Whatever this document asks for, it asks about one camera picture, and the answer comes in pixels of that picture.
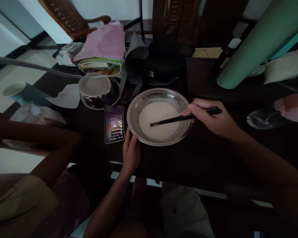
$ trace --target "cup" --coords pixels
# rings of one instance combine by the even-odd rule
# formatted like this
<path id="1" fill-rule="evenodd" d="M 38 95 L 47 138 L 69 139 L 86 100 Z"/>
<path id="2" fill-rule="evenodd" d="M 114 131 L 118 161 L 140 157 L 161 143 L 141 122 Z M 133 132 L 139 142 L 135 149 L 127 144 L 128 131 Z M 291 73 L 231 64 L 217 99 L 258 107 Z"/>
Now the cup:
<path id="1" fill-rule="evenodd" d="M 12 98 L 21 106 L 27 104 L 46 106 L 50 108 L 53 106 L 52 103 L 45 99 L 50 98 L 50 95 L 38 90 L 36 87 L 26 82 L 18 82 L 10 85 L 3 91 L 2 95 Z"/>
<path id="2" fill-rule="evenodd" d="M 266 66 L 268 64 L 267 60 L 264 60 L 259 66 L 257 66 L 256 69 L 253 70 L 253 72 L 251 72 L 247 77 L 255 77 L 258 76 L 262 73 L 264 73 Z"/>

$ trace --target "batter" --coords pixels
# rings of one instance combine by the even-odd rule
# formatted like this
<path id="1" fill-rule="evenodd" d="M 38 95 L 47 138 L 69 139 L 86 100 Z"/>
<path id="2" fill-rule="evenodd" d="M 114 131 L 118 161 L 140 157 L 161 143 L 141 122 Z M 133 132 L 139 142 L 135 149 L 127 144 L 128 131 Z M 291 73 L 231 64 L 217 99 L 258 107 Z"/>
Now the batter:
<path id="1" fill-rule="evenodd" d="M 158 126 L 150 123 L 179 116 L 177 110 L 167 102 L 152 102 L 146 105 L 139 114 L 138 123 L 142 132 L 152 139 L 164 139 L 173 135 L 179 128 L 180 122 Z"/>

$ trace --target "hand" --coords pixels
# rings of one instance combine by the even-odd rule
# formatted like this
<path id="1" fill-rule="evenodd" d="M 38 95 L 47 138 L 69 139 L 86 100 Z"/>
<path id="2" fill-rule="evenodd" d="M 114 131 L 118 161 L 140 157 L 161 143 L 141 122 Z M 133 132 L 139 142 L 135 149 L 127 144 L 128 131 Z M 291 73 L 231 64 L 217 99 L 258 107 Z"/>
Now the hand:
<path id="1" fill-rule="evenodd" d="M 204 109 L 218 106 L 222 113 L 210 116 Z M 209 101 L 204 99 L 194 99 L 193 102 L 180 115 L 187 116 L 193 113 L 197 119 L 203 122 L 214 134 L 225 137 L 232 141 L 243 141 L 247 135 L 240 129 L 231 115 L 228 113 L 223 103 L 220 101 Z"/>
<path id="2" fill-rule="evenodd" d="M 131 137 L 129 127 L 127 128 L 125 142 L 123 145 L 123 168 L 122 172 L 132 175 L 140 161 L 140 142 L 137 135 Z"/>

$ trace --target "white hose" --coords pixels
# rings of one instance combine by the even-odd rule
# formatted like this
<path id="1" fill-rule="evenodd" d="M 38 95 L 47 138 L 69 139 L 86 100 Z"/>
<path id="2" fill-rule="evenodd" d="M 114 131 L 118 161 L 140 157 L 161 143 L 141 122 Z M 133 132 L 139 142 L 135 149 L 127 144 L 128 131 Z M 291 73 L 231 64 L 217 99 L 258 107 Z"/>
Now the white hose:
<path id="1" fill-rule="evenodd" d="M 63 76 L 63 77 L 69 77 L 69 78 L 88 78 L 88 79 L 91 79 L 91 78 L 115 77 L 115 76 L 119 75 L 120 72 L 122 71 L 122 65 L 121 65 L 121 63 L 119 63 L 120 70 L 115 75 L 98 75 L 98 76 L 86 77 L 86 76 L 81 76 L 81 75 L 63 73 L 63 72 L 57 71 L 55 69 L 43 67 L 43 66 L 40 66 L 40 65 L 37 65 L 37 64 L 27 63 L 27 62 L 19 61 L 19 60 L 16 60 L 16 59 L 5 58 L 5 57 L 0 57 L 0 63 L 2 63 L 2 64 L 11 64 L 11 65 L 27 67 L 27 68 L 34 68 L 34 69 L 37 69 L 37 70 L 42 70 L 42 71 L 46 71 L 46 72 L 49 72 L 49 73 L 52 73 L 52 74 L 56 74 L 56 75 Z"/>

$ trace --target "green rolled paper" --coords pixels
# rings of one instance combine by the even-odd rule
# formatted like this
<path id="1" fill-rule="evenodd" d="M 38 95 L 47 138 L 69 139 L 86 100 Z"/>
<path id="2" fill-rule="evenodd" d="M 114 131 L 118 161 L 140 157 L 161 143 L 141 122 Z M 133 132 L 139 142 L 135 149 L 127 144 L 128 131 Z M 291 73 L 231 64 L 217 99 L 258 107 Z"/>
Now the green rolled paper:
<path id="1" fill-rule="evenodd" d="M 274 0 L 217 79 L 236 88 L 260 63 L 298 29 L 298 0 Z"/>

